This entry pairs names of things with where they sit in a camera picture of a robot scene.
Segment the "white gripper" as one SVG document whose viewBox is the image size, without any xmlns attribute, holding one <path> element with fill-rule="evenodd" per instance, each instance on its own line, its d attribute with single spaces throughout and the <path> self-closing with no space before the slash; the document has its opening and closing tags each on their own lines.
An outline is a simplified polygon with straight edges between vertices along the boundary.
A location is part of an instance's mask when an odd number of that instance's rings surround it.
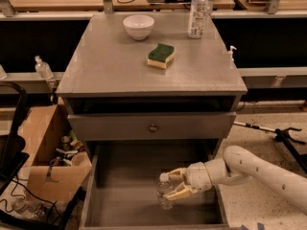
<svg viewBox="0 0 307 230">
<path fill-rule="evenodd" d="M 191 196 L 194 192 L 204 192 L 212 188 L 212 182 L 207 168 L 202 162 L 191 164 L 187 169 L 177 168 L 168 172 L 169 177 L 175 181 L 186 181 L 188 185 L 181 182 L 170 193 L 164 197 L 170 201 L 183 199 Z"/>
</svg>

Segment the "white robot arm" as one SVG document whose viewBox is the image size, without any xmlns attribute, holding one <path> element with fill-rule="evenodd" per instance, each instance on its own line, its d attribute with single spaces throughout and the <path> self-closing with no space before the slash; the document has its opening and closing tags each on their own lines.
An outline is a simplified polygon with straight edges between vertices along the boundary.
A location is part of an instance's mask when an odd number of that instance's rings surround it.
<svg viewBox="0 0 307 230">
<path fill-rule="evenodd" d="M 168 176 L 178 182 L 164 195 L 170 201 L 208 191 L 219 184 L 238 185 L 253 177 L 307 214 L 307 178 L 275 166 L 239 146 L 227 147 L 222 158 L 177 168 L 168 172 Z"/>
</svg>

